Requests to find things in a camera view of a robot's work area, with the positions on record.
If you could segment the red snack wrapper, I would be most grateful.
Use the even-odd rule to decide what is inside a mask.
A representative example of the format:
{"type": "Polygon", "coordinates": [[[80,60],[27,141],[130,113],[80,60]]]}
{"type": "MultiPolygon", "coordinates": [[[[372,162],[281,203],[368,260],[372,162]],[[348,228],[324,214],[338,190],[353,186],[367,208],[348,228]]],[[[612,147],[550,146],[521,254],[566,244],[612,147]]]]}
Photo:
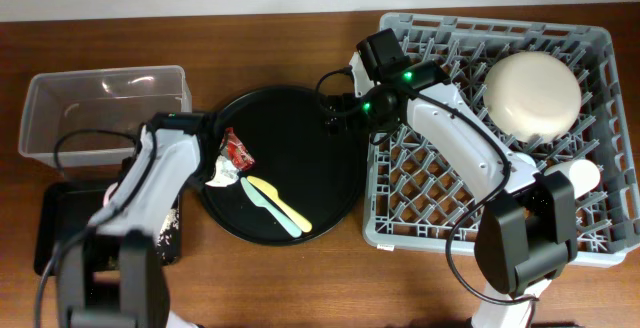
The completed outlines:
{"type": "Polygon", "coordinates": [[[255,164],[254,158],[237,137],[232,127],[225,129],[219,151],[239,171],[247,171],[255,164]]]}

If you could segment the white tissue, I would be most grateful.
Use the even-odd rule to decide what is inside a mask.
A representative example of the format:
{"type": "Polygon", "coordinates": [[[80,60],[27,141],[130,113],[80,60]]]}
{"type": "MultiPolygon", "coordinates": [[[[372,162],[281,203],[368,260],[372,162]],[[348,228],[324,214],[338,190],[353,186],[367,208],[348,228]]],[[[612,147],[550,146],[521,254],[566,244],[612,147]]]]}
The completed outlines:
{"type": "Polygon", "coordinates": [[[205,185],[214,188],[228,187],[239,180],[239,172],[229,158],[220,155],[215,161],[214,172],[205,185]]]}

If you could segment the yellow plastic knife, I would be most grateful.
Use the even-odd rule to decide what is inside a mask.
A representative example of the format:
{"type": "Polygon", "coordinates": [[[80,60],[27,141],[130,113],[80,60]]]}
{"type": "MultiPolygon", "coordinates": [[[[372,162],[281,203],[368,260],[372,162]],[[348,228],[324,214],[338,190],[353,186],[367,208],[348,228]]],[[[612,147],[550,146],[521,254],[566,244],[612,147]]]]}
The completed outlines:
{"type": "Polygon", "coordinates": [[[279,196],[278,190],[272,184],[255,176],[249,176],[248,181],[273,201],[283,211],[283,213],[301,229],[302,232],[311,232],[313,228],[312,223],[282,200],[279,196]]]}

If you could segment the beige bowl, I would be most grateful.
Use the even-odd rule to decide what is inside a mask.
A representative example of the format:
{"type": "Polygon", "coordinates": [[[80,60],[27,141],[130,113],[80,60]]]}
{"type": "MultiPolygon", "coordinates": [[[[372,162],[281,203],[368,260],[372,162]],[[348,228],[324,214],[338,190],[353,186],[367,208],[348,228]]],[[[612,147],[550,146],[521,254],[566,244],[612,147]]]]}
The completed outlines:
{"type": "Polygon", "coordinates": [[[521,52],[492,66],[483,102],[493,123],[519,141],[550,143],[578,119],[581,90],[573,72],[542,52],[521,52]]]}

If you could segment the white cup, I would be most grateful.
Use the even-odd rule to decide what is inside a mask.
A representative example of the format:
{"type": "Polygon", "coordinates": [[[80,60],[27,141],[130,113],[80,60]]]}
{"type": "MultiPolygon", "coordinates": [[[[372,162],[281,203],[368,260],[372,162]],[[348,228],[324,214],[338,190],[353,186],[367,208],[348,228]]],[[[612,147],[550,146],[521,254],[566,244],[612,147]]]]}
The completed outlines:
{"type": "Polygon", "coordinates": [[[555,164],[547,168],[544,175],[548,176],[556,172],[562,173],[570,181],[575,199],[595,189],[601,178],[599,168],[587,159],[575,159],[555,164]]]}

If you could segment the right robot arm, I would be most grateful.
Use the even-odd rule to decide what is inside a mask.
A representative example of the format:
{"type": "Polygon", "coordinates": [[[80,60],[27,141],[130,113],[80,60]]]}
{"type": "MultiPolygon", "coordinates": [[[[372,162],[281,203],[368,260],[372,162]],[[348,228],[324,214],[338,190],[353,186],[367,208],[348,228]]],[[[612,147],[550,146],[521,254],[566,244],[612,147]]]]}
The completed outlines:
{"type": "Polygon", "coordinates": [[[338,117],[363,111],[377,127],[409,126],[470,189],[482,214],[474,256],[487,281],[470,325],[530,326],[540,294],[577,257],[575,201],[598,185],[598,168],[575,159],[540,171],[481,122],[439,65],[412,62],[391,29],[359,42],[342,71],[357,104],[338,117]]]}

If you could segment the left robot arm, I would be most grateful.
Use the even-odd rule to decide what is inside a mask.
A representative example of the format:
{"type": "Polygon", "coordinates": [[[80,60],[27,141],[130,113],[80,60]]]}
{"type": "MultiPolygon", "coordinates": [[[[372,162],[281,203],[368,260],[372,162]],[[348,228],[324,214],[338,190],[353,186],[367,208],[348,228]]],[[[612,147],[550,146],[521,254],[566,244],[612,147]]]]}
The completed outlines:
{"type": "Polygon", "coordinates": [[[187,327],[171,309],[156,241],[185,183],[206,168],[215,142],[214,115],[158,113],[135,138],[136,154],[109,199],[73,236],[57,244],[46,266],[56,276],[61,327],[187,327]],[[98,282],[88,245],[116,244],[120,280],[98,282]]]}

